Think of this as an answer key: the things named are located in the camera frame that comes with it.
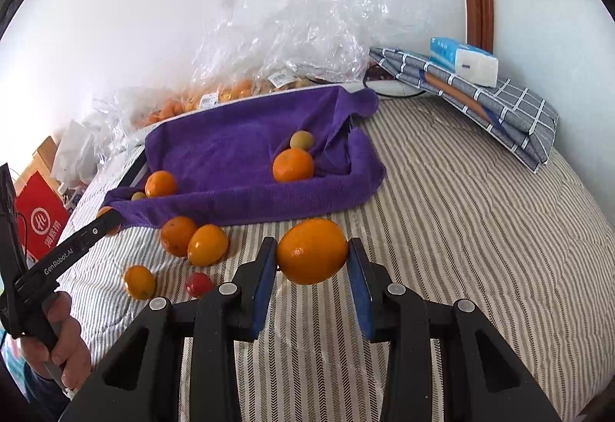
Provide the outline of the person's left hand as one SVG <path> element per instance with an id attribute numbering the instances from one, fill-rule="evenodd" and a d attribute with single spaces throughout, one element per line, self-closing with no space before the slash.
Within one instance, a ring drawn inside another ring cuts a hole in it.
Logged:
<path id="1" fill-rule="evenodd" d="M 36 338 L 21 337 L 18 344 L 26 363 L 38 376 L 52 379 L 46 365 L 54 364 L 63 368 L 63 385 L 78 391 L 91 374 L 92 362 L 90 350 L 80 336 L 80 323 L 71 316 L 71 305 L 68 293 L 57 292 L 47 309 L 48 321 L 60 330 L 51 351 Z"/>

